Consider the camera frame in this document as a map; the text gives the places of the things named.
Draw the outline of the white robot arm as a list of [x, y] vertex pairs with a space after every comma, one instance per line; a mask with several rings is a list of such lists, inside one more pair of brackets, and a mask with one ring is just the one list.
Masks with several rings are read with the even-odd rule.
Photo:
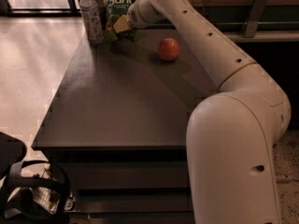
[[186, 150], [196, 224], [282, 224], [273, 145], [290, 101], [264, 69], [192, 6], [137, 0], [117, 31], [168, 19], [216, 86], [191, 113]]

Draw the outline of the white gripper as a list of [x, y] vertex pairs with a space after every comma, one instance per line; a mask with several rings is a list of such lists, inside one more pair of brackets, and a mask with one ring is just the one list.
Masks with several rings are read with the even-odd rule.
[[136, 0], [128, 9], [127, 15], [122, 15], [113, 24], [114, 31], [126, 32], [134, 28], [146, 28], [156, 22], [156, 12], [150, 0]]

